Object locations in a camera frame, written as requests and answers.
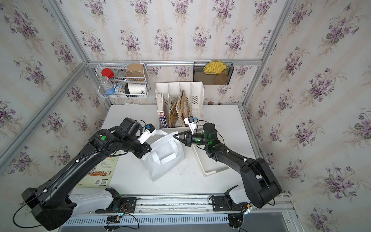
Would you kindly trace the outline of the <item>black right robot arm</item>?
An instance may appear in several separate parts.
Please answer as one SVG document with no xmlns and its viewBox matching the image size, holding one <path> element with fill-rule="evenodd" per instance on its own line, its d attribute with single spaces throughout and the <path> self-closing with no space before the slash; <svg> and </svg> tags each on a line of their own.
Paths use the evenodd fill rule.
<svg viewBox="0 0 371 232">
<path fill-rule="evenodd" d="M 282 188 L 268 163 L 263 158 L 252 159 L 238 154 L 220 141 L 215 124 L 206 123 L 201 133 L 184 131 L 174 135 L 174 138 L 185 146 L 202 145 L 206 155 L 221 162 L 240 174 L 247 203 L 257 208 L 269 204 L 279 194 Z"/>
</svg>

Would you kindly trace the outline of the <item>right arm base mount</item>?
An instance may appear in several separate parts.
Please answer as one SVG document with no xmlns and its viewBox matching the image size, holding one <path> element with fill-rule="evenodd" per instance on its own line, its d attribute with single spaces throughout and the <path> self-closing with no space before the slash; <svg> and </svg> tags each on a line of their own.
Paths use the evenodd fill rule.
<svg viewBox="0 0 371 232">
<path fill-rule="evenodd" d="M 251 207 L 244 187 L 238 185 L 228 189 L 223 195 L 211 195 L 208 204 L 214 212 L 246 212 Z"/>
</svg>

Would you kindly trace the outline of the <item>white insulated delivery bag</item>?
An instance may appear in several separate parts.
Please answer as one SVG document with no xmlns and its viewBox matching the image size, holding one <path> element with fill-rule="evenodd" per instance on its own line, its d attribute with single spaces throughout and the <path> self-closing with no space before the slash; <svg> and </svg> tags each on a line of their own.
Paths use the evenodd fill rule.
<svg viewBox="0 0 371 232">
<path fill-rule="evenodd" d="M 157 140 L 150 144 L 151 151 L 141 158 L 153 182 L 185 159 L 182 143 L 174 136 L 178 131 L 155 130 L 151 136 Z"/>
</svg>

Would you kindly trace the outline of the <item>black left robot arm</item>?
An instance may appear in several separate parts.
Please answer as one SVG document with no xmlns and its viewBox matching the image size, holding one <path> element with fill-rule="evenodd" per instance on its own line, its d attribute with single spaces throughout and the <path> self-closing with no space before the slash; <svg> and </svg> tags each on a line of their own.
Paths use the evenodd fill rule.
<svg viewBox="0 0 371 232">
<path fill-rule="evenodd" d="M 125 118 L 119 126 L 97 131 L 64 168 L 37 188 L 27 188 L 22 199 L 40 226 L 48 231 L 59 228 L 69 218 L 89 211 L 118 212 L 121 195 L 114 188 L 98 193 L 73 195 L 73 188 L 99 163 L 116 152 L 132 153 L 142 158 L 152 149 L 145 132 L 155 130 L 152 124 L 141 125 Z"/>
</svg>

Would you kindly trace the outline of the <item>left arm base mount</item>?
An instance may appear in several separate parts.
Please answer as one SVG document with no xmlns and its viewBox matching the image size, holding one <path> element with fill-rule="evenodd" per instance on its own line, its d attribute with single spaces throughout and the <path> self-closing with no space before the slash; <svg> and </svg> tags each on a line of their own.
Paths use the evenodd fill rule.
<svg viewBox="0 0 371 232">
<path fill-rule="evenodd" d="M 137 198 L 119 194 L 114 188 L 106 188 L 100 192 L 89 194 L 72 194 L 69 200 L 76 204 L 71 217 L 84 213 L 133 213 Z"/>
</svg>

